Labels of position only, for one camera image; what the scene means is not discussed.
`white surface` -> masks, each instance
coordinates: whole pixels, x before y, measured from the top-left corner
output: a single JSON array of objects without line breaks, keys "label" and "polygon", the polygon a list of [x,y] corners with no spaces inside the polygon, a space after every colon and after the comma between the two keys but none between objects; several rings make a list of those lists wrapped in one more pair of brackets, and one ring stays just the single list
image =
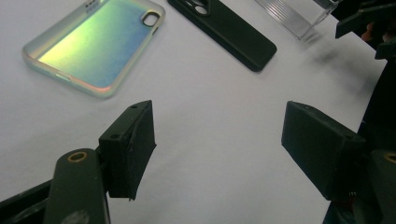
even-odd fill
[{"label": "white surface", "polygon": [[336,20],[310,45],[253,0],[223,0],[271,39],[259,74],[166,1],[163,26],[116,95],[100,100],[38,74],[22,46],[83,3],[0,1],[0,201],[51,179],[56,160],[98,137],[128,106],[153,101],[157,147],[118,223],[321,223],[328,202],[280,145],[286,102],[312,105],[356,131],[385,62]]}]

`black phone case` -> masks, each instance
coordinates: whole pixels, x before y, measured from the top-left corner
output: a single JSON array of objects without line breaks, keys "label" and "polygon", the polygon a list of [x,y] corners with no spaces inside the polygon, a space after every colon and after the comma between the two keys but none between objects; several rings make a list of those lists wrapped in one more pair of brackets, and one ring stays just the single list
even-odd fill
[{"label": "black phone case", "polygon": [[273,42],[219,0],[168,2],[252,71],[260,72],[276,53]]}]

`phone case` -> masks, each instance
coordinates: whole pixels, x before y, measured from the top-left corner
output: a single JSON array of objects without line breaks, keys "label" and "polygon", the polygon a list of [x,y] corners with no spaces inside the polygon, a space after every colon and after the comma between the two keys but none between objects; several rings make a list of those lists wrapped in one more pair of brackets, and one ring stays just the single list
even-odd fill
[{"label": "phone case", "polygon": [[219,0],[168,2],[252,71],[260,72],[276,53],[273,42]]},{"label": "phone case", "polygon": [[90,0],[23,47],[34,69],[99,97],[111,96],[163,22],[147,0]]}]

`clear acrylic block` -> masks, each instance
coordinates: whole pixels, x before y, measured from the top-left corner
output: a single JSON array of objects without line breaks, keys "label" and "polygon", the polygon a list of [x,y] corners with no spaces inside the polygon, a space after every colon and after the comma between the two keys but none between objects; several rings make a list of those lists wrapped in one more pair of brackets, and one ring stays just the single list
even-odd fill
[{"label": "clear acrylic block", "polygon": [[342,0],[255,0],[298,39],[323,21]]}]

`holographic phone case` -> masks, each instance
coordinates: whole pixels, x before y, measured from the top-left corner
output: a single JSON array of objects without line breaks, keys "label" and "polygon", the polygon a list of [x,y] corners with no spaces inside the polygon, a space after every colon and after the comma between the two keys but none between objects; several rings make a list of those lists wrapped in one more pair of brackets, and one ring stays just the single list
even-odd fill
[{"label": "holographic phone case", "polygon": [[106,98],[164,15],[148,0],[90,0],[24,46],[23,59],[46,75]]}]

